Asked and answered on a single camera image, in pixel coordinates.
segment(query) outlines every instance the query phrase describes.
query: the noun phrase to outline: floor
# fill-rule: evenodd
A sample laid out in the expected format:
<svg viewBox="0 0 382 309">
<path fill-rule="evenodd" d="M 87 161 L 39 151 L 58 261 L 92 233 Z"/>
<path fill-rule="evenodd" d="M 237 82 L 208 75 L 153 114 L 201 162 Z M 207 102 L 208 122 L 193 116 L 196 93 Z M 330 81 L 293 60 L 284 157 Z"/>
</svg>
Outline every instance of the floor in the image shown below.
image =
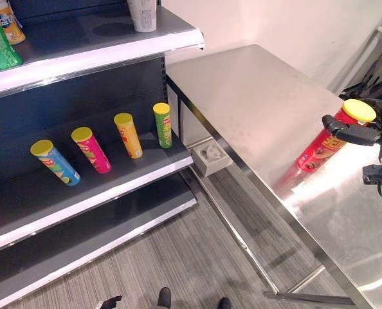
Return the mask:
<svg viewBox="0 0 382 309">
<path fill-rule="evenodd" d="M 279 288 L 318 266 L 236 166 L 203 181 Z M 193 209 L 6 308 L 93 309 L 122 295 L 117 308 L 145 309 L 163 286 L 172 290 L 173 309 L 216 308 L 225 295 L 234 308 L 321 308 L 265 299 L 267 286 L 197 184 L 190 187 L 198 200 Z M 343 295 L 325 272 L 302 292 Z"/>
</svg>

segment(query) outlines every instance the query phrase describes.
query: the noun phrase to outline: white shelf edge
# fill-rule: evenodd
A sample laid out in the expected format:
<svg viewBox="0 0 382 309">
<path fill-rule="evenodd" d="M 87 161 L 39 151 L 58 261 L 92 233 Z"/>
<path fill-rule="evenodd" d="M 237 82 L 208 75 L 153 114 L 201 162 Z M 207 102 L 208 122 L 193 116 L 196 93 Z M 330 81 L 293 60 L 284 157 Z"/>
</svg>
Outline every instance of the white shelf edge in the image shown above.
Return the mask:
<svg viewBox="0 0 382 309">
<path fill-rule="evenodd" d="M 58 270 L 56 270 L 55 272 L 50 273 L 49 275 L 37 280 L 36 282 L 28 285 L 27 287 L 22 288 L 22 289 L 16 291 L 15 293 L 1 299 L 0 300 L 0 308 L 12 303 L 13 301 L 16 301 L 17 299 L 24 297 L 25 295 L 28 295 L 29 293 L 32 293 L 36 289 L 46 285 L 47 283 L 49 283 L 53 280 L 58 279 L 59 277 L 62 277 L 64 275 L 68 274 L 72 270 L 89 263 L 93 259 L 95 259 L 95 258 L 101 256 L 102 254 L 116 248 L 119 245 L 122 245 L 123 243 L 125 243 L 125 242 L 129 241 L 130 239 L 140 235 L 141 233 L 146 232 L 147 230 L 155 227 L 156 225 L 159 225 L 160 223 L 162 223 L 162 222 L 166 221 L 167 219 L 179 214 L 180 212 L 184 211 L 185 209 L 190 208 L 191 206 L 195 205 L 196 203 L 197 203 L 197 200 L 195 198 L 193 198 L 192 200 L 176 207 L 175 209 L 172 209 L 171 211 L 166 212 L 162 216 L 159 216 L 159 217 L 153 219 L 152 221 L 149 221 L 148 223 L 142 225 L 141 227 L 137 227 L 136 229 L 134 229 L 134 230 L 130 231 L 129 233 L 123 235 L 122 237 L 108 243 L 107 245 L 105 245 L 105 246 L 103 246 L 103 247 L 101 247 L 95 251 L 92 251 L 92 253 L 90 253 L 90 254 L 88 254 L 88 255 L 86 255 L 86 256 L 84 256 L 84 257 L 58 269 Z"/>
<path fill-rule="evenodd" d="M 70 205 L 60 211 L 54 212 L 46 217 L 38 219 L 27 225 L 23 225 L 18 229 L 12 230 L 6 234 L 0 236 L 0 248 L 7 245 L 14 245 L 19 239 L 23 239 L 27 236 L 34 236 L 38 231 L 45 229 L 53 225 L 54 223 L 61 222 L 64 219 L 70 218 L 80 212 L 86 211 L 98 204 L 105 201 L 112 200 L 113 198 L 118 198 L 120 195 L 125 194 L 131 190 L 139 188 L 147 183 L 153 182 L 158 178 L 164 177 L 168 174 L 174 173 L 184 167 L 187 167 L 193 163 L 192 157 L 189 156 L 180 161 L 171 163 L 167 166 L 157 169 L 149 174 L 143 175 L 129 182 L 123 183 L 109 190 L 101 192 L 95 196 L 92 196 L 84 201 L 80 201 L 74 205 Z"/>
<path fill-rule="evenodd" d="M 196 28 L 59 58 L 36 61 L 10 70 L 0 71 L 0 93 L 29 84 L 51 84 L 64 75 L 100 68 L 117 62 L 130 61 L 180 48 L 203 48 L 204 46 L 203 34 L 200 29 Z"/>
</svg>

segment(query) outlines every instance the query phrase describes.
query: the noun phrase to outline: yellow lid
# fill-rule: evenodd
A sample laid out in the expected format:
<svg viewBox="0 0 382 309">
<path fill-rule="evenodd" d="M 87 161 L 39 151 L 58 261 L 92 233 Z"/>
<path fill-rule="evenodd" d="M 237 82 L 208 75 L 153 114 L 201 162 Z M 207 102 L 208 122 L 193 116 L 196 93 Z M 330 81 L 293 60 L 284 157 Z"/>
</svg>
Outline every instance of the yellow lid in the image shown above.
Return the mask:
<svg viewBox="0 0 382 309">
<path fill-rule="evenodd" d="M 79 127 L 76 128 L 71 133 L 71 138 L 74 140 L 74 142 L 83 142 L 84 140 L 88 140 L 93 136 L 93 132 L 88 127 Z"/>
<path fill-rule="evenodd" d="M 377 117 L 371 106 L 353 98 L 344 101 L 343 110 L 348 116 L 362 122 L 371 122 Z"/>
<path fill-rule="evenodd" d="M 46 156 L 53 148 L 50 140 L 39 140 L 31 146 L 31 153 L 34 156 Z"/>
<path fill-rule="evenodd" d="M 165 115 L 170 112 L 170 106 L 167 103 L 161 102 L 161 103 L 155 104 L 152 110 L 154 110 L 155 114 Z"/>
<path fill-rule="evenodd" d="M 132 122 L 132 116 L 131 114 L 128 114 L 128 113 L 119 113 L 119 114 L 116 114 L 114 117 L 114 123 L 116 125 L 129 124 L 130 122 Z"/>
</svg>

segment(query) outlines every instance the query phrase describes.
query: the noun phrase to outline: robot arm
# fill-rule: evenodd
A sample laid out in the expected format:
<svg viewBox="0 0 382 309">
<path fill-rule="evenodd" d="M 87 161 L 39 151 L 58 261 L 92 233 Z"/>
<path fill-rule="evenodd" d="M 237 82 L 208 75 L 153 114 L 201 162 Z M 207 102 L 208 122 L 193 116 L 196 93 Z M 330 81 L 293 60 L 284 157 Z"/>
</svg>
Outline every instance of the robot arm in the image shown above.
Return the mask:
<svg viewBox="0 0 382 309">
<path fill-rule="evenodd" d="M 381 165 L 369 165 L 363 168 L 363 181 L 365 185 L 377 185 L 378 193 L 382 197 L 382 100 L 363 99 L 371 105 L 377 113 L 377 118 L 370 126 L 343 124 L 333 116 L 325 115 L 322 118 L 324 128 L 335 137 L 358 145 L 380 145 L 379 161 Z"/>
</svg>

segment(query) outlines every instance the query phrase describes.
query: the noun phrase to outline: red pringles can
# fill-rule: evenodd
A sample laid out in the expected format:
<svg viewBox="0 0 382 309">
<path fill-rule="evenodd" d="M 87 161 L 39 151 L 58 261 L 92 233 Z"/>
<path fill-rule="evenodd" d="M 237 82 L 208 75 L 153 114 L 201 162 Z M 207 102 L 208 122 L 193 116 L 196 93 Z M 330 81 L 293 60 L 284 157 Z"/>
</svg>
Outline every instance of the red pringles can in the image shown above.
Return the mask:
<svg viewBox="0 0 382 309">
<path fill-rule="evenodd" d="M 111 170 L 111 164 L 100 145 L 98 145 L 90 128 L 79 127 L 75 129 L 71 134 L 71 138 L 77 143 L 97 172 L 105 174 Z"/>
<path fill-rule="evenodd" d="M 376 112 L 367 103 L 350 99 L 344 101 L 343 106 L 334 117 L 344 124 L 363 124 L 373 121 Z M 323 129 L 296 159 L 296 166 L 302 171 L 313 173 L 345 144 L 346 142 Z"/>
</svg>

